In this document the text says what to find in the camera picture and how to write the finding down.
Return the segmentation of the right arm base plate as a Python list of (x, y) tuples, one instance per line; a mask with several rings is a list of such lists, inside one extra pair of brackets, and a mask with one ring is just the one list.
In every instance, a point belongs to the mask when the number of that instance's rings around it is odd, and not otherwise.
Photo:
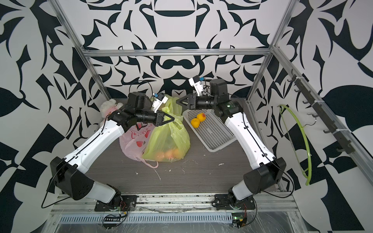
[(254, 210), (256, 204), (253, 197), (237, 200), (233, 194), (216, 194), (211, 203), (217, 210)]

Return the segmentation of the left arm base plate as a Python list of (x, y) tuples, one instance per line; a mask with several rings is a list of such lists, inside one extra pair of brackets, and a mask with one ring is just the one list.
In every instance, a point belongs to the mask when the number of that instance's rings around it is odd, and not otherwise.
[(137, 205), (137, 195), (121, 195), (115, 196), (109, 203), (97, 201), (94, 208), (95, 212), (125, 212), (135, 209)]

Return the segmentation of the green avocado print plastic bag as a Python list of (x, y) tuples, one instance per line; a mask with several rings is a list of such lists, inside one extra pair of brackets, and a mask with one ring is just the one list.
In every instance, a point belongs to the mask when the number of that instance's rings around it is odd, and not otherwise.
[(176, 116), (181, 116), (183, 109), (182, 106), (178, 105), (176, 103), (177, 100), (179, 100), (178, 97), (172, 97), (170, 95), (166, 94), (166, 97), (168, 98), (167, 102), (165, 103), (165, 107), (168, 108), (167, 113), (168, 114), (174, 114)]

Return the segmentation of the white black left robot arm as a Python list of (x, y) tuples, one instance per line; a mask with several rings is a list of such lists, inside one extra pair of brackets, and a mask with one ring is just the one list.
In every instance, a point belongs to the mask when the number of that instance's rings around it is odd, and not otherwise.
[(120, 206), (120, 191), (87, 177), (86, 173), (105, 149), (132, 126), (150, 123), (157, 127), (175, 120), (173, 116), (160, 111), (159, 107), (144, 93), (130, 93), (127, 103), (106, 116), (100, 129), (85, 143), (64, 158), (55, 157), (51, 161), (52, 179), (49, 186), (58, 187), (75, 201), (88, 198), (111, 207)]

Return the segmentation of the red peach basket front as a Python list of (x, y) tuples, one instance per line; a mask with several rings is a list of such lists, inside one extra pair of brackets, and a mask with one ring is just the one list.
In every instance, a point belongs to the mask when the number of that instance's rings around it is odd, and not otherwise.
[(174, 158), (173, 156), (173, 150), (168, 150), (164, 152), (164, 158), (167, 160), (172, 160)]

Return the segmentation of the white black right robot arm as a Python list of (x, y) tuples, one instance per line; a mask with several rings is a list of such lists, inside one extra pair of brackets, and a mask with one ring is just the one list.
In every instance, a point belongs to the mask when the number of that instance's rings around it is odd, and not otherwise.
[(234, 134), (243, 148), (252, 170), (243, 176), (241, 182), (232, 187), (229, 192), (232, 201), (241, 201), (278, 183), (285, 172), (285, 160), (276, 158), (260, 140), (251, 127), (238, 98), (230, 97), (225, 80), (211, 80), (209, 95), (203, 94), (202, 80), (203, 78), (199, 76), (190, 78), (189, 84), (196, 92), (180, 98), (177, 104), (188, 110), (214, 110), (215, 115)]

